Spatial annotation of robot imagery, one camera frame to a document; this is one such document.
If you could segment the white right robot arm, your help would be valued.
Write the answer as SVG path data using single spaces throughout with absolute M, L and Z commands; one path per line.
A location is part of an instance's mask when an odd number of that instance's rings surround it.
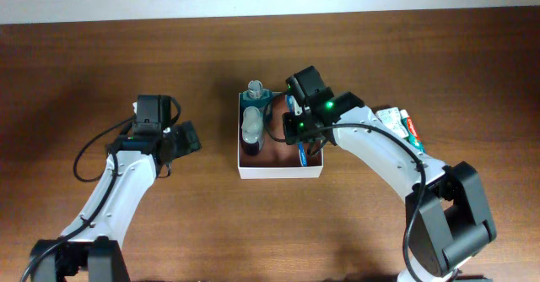
M 335 95 L 312 66 L 286 80 L 301 113 L 283 115 L 286 144 L 328 142 L 355 155 L 402 199 L 400 281 L 452 281 L 497 231 L 478 172 L 447 165 L 386 127 L 358 96 Z

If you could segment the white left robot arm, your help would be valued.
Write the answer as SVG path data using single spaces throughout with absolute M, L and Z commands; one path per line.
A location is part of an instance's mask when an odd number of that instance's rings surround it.
M 31 250 L 23 281 L 64 281 L 84 270 L 91 281 L 128 281 L 122 244 L 144 194 L 172 162 L 201 148 L 193 124 L 168 95 L 139 95 L 133 115 L 105 147 L 103 172 L 78 216 L 54 240 Z

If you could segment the clear purple liquid bottle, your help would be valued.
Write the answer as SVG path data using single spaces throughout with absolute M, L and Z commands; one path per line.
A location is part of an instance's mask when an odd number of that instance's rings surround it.
M 258 155 L 264 145 L 263 116 L 255 106 L 243 111 L 241 124 L 241 147 L 249 156 Z

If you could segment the blue white toothbrush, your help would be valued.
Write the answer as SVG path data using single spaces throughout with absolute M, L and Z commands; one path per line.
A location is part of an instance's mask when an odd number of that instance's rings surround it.
M 299 116 L 301 114 L 301 109 L 292 95 L 286 96 L 286 103 L 290 113 L 293 113 L 295 116 Z M 298 143 L 297 146 L 299 150 L 300 165 L 302 167 L 307 167 L 307 158 L 304 145 L 302 143 Z

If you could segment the teal mouthwash bottle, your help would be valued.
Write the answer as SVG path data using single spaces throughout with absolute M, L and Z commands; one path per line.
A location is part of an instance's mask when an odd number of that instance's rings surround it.
M 263 87 L 259 80 L 252 80 L 247 90 L 240 94 L 240 116 L 247 107 L 255 106 L 259 111 L 263 111 L 266 104 L 273 98 L 273 92 Z

